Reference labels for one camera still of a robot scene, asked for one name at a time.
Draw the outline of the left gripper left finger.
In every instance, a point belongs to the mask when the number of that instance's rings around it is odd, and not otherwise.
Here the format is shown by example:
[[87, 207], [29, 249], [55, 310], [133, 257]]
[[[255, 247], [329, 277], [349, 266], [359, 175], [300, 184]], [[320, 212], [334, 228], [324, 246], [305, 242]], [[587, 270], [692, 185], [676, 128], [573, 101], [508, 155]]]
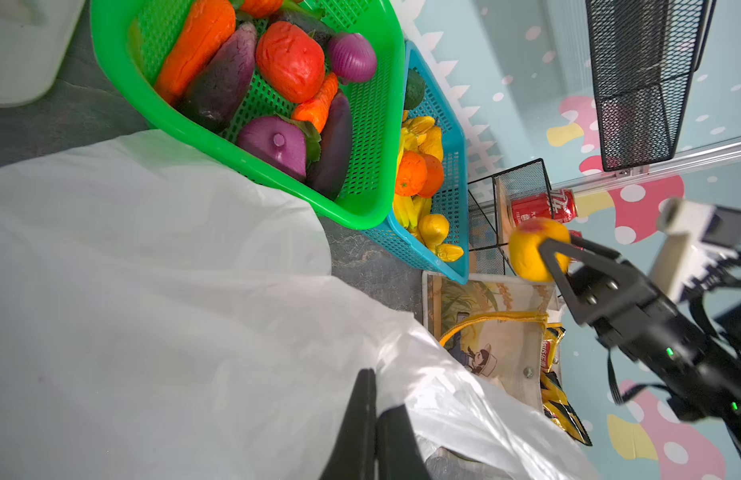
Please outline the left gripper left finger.
[[376, 418], [375, 372], [362, 369], [354, 381], [336, 443], [320, 479], [374, 478]]

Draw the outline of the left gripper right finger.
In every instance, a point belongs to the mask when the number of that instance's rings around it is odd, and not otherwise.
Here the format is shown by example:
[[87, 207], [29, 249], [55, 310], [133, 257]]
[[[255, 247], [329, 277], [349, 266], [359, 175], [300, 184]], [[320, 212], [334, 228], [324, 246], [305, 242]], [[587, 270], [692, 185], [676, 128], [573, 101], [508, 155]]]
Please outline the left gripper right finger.
[[377, 420], [377, 470], [379, 479], [430, 480], [404, 404]]

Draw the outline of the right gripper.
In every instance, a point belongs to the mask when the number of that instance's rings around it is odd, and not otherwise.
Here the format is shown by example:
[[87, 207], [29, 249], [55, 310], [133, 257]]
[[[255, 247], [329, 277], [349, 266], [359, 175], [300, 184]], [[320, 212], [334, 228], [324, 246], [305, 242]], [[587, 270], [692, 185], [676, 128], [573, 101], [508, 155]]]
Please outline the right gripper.
[[580, 326], [606, 349], [647, 366], [696, 366], [706, 336], [645, 274], [611, 248], [581, 237], [546, 239], [544, 266]]

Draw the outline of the yellow peach fruit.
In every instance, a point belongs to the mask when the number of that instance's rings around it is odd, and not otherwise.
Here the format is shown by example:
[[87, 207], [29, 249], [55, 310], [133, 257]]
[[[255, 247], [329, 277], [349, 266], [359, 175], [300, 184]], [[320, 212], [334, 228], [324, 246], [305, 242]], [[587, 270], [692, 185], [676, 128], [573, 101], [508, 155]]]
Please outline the yellow peach fruit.
[[513, 230], [508, 243], [509, 261], [518, 277], [530, 282], [553, 281], [539, 252], [548, 239], [570, 243], [571, 235], [563, 224], [543, 217], [524, 221]]

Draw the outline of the white canvas tote bag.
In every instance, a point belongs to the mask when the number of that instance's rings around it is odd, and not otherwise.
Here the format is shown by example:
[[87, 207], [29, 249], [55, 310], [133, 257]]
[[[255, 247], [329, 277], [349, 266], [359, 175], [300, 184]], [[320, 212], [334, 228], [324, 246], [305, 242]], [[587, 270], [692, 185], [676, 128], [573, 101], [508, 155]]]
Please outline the white canvas tote bag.
[[546, 326], [564, 307], [550, 283], [472, 274], [466, 284], [422, 273], [423, 324], [467, 372], [542, 410]]

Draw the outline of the yellow black snack bag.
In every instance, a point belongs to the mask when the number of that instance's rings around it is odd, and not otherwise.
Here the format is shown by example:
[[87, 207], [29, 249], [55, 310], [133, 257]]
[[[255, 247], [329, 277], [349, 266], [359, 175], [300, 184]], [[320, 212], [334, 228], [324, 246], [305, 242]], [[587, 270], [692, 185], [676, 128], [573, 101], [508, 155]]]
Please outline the yellow black snack bag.
[[564, 335], [565, 329], [561, 323], [550, 323], [543, 332], [539, 374], [543, 413], [574, 441], [584, 446], [592, 446], [590, 436], [570, 404], [554, 370]]

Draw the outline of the white plastic grocery bag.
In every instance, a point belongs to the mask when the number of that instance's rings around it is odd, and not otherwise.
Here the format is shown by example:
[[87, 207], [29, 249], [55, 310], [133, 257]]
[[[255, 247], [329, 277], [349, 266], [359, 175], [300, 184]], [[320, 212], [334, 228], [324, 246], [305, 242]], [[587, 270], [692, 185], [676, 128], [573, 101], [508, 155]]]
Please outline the white plastic grocery bag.
[[312, 208], [158, 131], [0, 168], [0, 479], [316, 479], [358, 374], [512, 479], [593, 479], [539, 412], [332, 275]]

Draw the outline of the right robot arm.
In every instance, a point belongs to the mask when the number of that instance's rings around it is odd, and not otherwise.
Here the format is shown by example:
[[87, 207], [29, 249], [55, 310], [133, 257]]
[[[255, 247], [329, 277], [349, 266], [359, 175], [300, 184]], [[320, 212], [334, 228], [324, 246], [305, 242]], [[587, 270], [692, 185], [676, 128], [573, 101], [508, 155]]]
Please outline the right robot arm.
[[679, 420], [723, 421], [741, 459], [741, 302], [718, 320], [703, 307], [741, 289], [741, 210], [670, 198], [656, 226], [666, 240], [648, 274], [578, 237], [536, 251], [575, 322], [652, 371]]

